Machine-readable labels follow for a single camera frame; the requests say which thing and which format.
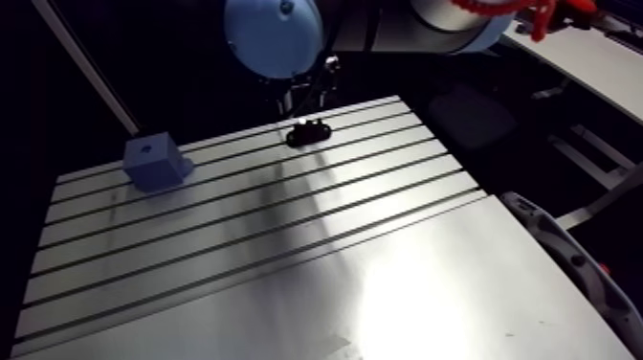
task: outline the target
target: metal pole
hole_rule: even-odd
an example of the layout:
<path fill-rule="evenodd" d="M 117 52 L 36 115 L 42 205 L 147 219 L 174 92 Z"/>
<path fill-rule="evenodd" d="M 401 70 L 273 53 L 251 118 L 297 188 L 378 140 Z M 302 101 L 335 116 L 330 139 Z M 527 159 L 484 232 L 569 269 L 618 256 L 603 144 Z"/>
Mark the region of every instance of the metal pole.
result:
<path fill-rule="evenodd" d="M 117 119 L 125 126 L 127 132 L 132 136 L 136 135 L 139 132 L 139 126 L 129 116 L 127 111 L 125 111 L 121 102 L 116 98 L 114 93 L 112 93 L 112 90 L 94 68 L 94 65 L 65 27 L 65 24 L 49 3 L 49 0 L 32 0 L 32 2 L 40 13 L 40 16 L 42 16 L 47 25 L 49 25 L 49 28 L 54 32 L 55 37 L 58 38 L 62 46 L 67 50 L 69 56 L 71 56 L 76 65 L 78 65 L 80 71 L 82 71 L 92 86 L 94 86 L 94 89 L 99 92 L 100 97 L 107 103 L 107 106 L 109 106 L 112 112 L 114 112 Z"/>

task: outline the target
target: red cable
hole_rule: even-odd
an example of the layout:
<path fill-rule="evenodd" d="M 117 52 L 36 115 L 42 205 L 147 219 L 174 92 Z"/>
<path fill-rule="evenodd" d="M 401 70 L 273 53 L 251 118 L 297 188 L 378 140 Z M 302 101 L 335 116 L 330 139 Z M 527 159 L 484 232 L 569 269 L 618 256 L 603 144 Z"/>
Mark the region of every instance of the red cable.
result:
<path fill-rule="evenodd" d="M 534 15 L 534 29 L 531 38 L 538 42 L 547 33 L 547 24 L 556 9 L 556 0 L 517 0 L 507 4 L 483 4 L 476 0 L 452 0 L 452 2 L 466 11 L 484 16 L 499 16 L 536 6 Z"/>

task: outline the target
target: light blue cube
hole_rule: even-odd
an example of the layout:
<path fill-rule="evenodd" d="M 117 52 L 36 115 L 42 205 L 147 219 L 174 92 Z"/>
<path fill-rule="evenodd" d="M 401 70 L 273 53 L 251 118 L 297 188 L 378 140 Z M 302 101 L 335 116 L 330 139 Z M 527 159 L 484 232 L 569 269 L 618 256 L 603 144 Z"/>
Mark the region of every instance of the light blue cube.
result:
<path fill-rule="evenodd" d="M 122 169 L 140 191 L 160 191 L 183 183 L 194 169 L 169 134 L 146 136 L 125 144 Z"/>

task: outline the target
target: small black object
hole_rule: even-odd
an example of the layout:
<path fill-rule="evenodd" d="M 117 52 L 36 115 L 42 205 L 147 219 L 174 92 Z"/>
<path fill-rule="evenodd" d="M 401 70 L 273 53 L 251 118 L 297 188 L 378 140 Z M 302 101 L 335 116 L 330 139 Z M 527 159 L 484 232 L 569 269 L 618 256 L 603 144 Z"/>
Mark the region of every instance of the small black object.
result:
<path fill-rule="evenodd" d="M 328 140 L 333 130 L 321 120 L 295 124 L 295 127 L 286 135 L 286 145 L 301 147 Z"/>

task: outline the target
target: aluminum table surface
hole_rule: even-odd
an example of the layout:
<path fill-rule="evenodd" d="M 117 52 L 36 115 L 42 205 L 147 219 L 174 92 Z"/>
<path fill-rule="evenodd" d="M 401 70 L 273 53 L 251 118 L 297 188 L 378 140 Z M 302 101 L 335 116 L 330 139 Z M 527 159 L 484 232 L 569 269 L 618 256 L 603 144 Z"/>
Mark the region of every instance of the aluminum table surface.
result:
<path fill-rule="evenodd" d="M 399 98 L 181 150 L 178 188 L 63 175 L 15 334 L 21 359 L 583 358 L 629 353 Z"/>

